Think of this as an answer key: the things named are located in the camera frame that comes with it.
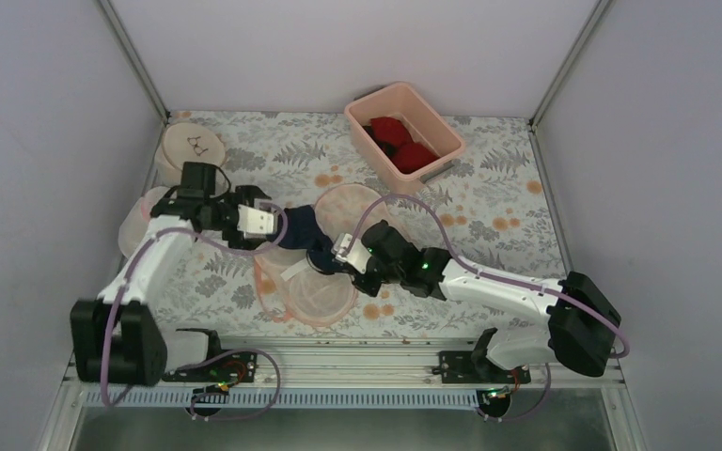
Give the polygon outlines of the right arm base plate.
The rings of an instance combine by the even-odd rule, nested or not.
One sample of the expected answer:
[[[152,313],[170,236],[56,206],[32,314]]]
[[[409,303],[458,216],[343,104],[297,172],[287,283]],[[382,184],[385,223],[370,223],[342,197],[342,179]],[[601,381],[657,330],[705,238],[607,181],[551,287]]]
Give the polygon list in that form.
[[[438,364],[431,368],[444,384],[514,384],[530,383],[530,372],[523,367],[501,369],[480,352],[444,350],[438,353]]]

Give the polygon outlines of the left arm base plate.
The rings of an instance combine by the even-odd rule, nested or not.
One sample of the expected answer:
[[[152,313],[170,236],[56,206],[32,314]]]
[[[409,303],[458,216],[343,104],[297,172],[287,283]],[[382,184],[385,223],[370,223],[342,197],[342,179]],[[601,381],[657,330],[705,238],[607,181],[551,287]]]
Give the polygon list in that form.
[[[258,355],[255,352],[233,352],[208,365],[164,374],[162,381],[206,383],[207,385],[253,382],[257,364]]]

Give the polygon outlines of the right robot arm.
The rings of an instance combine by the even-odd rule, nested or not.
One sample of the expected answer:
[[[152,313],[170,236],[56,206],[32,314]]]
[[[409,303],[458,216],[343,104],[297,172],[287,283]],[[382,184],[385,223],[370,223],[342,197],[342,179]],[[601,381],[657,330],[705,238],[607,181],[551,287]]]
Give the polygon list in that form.
[[[318,267],[350,276],[375,297],[398,285],[417,298],[474,303],[524,320],[524,330],[484,330],[469,352],[461,381],[494,382],[527,364],[558,363],[582,376],[603,376],[620,314],[580,272],[536,279],[475,264],[444,248],[417,248],[382,220],[356,239],[342,233],[317,245]]]

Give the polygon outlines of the navy blue bra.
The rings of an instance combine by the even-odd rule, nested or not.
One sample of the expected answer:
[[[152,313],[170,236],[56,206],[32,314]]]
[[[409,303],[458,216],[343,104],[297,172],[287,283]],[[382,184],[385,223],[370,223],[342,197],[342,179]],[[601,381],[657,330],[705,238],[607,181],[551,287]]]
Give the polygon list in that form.
[[[315,209],[310,205],[285,208],[283,217],[286,229],[281,228],[282,238],[278,245],[288,250],[331,250],[334,242],[317,222]]]

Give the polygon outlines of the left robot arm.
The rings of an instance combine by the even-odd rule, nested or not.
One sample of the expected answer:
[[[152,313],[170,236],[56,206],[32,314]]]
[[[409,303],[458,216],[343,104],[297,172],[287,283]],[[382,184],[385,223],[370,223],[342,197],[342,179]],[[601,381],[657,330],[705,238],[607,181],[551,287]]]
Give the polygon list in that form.
[[[152,207],[147,231],[116,278],[93,299],[71,309],[73,360],[81,381],[153,386],[187,367],[209,381],[224,367],[224,354],[200,330],[165,331],[151,305],[205,232],[221,235],[213,246],[242,257],[260,253],[286,231],[281,208],[254,185],[216,193],[221,168],[188,162],[180,182]]]

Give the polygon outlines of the floral peach mesh laundry bag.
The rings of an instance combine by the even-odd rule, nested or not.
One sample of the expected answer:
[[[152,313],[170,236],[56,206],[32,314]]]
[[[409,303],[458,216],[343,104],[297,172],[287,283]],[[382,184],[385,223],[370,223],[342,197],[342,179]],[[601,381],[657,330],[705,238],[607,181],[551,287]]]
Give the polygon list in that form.
[[[344,184],[322,194],[311,206],[308,219],[330,241],[353,233],[369,205],[381,195],[360,184]],[[254,257],[254,277],[259,304],[275,323],[299,321],[327,327],[342,319],[355,305],[359,291],[347,273],[325,269],[331,254],[307,250],[274,250]]]

